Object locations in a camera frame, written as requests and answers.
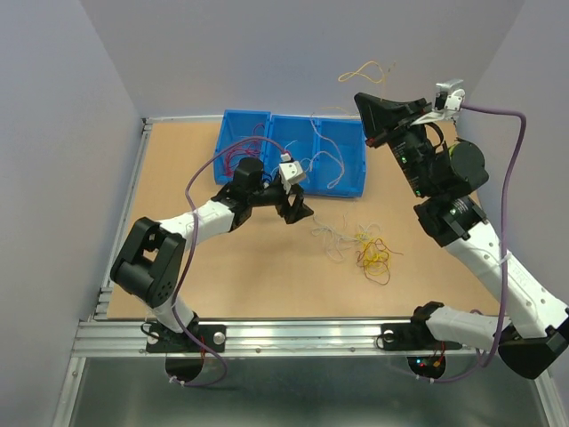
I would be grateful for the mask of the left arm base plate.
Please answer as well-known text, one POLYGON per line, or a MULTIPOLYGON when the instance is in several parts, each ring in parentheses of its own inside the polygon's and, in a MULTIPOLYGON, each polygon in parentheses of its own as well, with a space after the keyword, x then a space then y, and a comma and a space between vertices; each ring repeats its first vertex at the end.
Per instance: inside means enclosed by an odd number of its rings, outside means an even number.
MULTIPOLYGON (((140 325, 146 336, 145 351, 151 354, 198 353, 204 349, 184 333, 174 333, 158 322, 144 322, 140 325)), ((197 340, 221 353, 225 350, 226 327, 224 325, 201 325, 196 330, 197 340)))

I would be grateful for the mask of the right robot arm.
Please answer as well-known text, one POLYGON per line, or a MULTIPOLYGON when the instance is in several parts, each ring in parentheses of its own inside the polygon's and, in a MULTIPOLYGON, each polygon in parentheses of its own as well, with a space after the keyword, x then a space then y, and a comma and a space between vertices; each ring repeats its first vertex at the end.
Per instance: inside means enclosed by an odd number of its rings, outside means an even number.
POLYGON ((367 93, 354 101, 365 143, 386 146, 413 193, 419 224, 499 302, 495 316, 455 310, 441 302, 417 307, 405 324, 388 324, 377 338, 385 351, 434 350, 452 344, 478 352, 484 367, 499 358, 516 374, 535 379, 568 347, 568 307, 541 285, 507 247, 472 194, 489 178, 473 142, 434 144, 428 130, 463 109, 461 93, 440 91, 435 102, 388 101, 367 93))

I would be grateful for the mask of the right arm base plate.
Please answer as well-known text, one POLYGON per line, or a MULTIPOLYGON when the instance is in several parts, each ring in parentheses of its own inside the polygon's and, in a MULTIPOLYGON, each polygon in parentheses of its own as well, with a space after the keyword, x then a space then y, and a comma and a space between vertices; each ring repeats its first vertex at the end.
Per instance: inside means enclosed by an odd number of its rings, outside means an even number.
POLYGON ((412 323, 386 323, 381 325, 375 339, 379 349, 385 351, 460 350, 462 345, 452 341, 440 341, 425 326, 412 323))

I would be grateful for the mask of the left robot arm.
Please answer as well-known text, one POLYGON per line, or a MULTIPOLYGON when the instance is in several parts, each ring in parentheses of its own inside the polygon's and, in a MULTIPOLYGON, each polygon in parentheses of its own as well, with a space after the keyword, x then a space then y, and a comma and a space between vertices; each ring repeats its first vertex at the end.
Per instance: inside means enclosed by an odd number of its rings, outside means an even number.
POLYGON ((255 207, 274 206, 287 224, 314 213, 304 203, 300 182, 306 174, 300 161, 285 153, 276 176, 269 182, 265 177, 261 160, 244 157, 233 179, 206 203, 158 222, 141 217, 123 242, 110 279, 144 302, 177 350, 191 349, 198 332, 197 314, 178 299, 180 282, 188 272, 181 266, 184 254, 191 261, 198 244, 236 230, 255 207))

